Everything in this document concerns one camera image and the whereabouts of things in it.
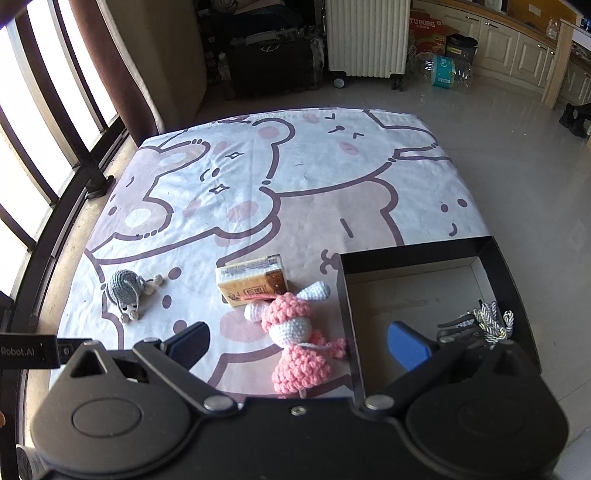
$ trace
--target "radiator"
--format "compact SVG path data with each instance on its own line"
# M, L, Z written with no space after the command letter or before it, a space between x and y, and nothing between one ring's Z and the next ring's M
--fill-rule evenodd
M349 76L403 74L411 0L326 0L329 69Z

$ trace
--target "black box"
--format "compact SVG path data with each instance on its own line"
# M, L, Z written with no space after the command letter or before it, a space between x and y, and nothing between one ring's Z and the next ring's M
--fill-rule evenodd
M299 38L256 43L228 51L238 98L288 90L318 89L322 82L323 40Z
M519 292L491 236L342 254L337 289L356 401L404 373L386 343L393 321L435 340L438 323L478 308L479 299L513 311L511 339L541 371Z

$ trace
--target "countertop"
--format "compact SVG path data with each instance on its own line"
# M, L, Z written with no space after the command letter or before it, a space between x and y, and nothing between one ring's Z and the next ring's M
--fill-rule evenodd
M544 33L540 32L537 28L530 27L529 25L516 20L513 17L510 17L504 12L498 12L491 8L485 7L483 5L479 5L467 0L421 0L423 2L429 2L432 4L439 4L444 5L446 7L456 8L458 10L462 10L467 13L471 13L474 15L478 15L480 17L486 18L487 20L491 20L493 22L497 22L507 27L513 28L518 32L531 37L540 43L543 43L547 47L556 49L556 40L552 40L550 37L546 36Z

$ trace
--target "black shoe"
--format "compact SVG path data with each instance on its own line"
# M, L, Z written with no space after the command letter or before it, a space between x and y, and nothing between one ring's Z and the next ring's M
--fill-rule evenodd
M574 124L573 112L574 107L570 103L567 103L566 108L564 109L564 113L560 117L560 120L558 120L560 125L562 125L565 128L572 127L572 125Z
M587 138L584 118L577 118L570 126L569 130L575 137Z

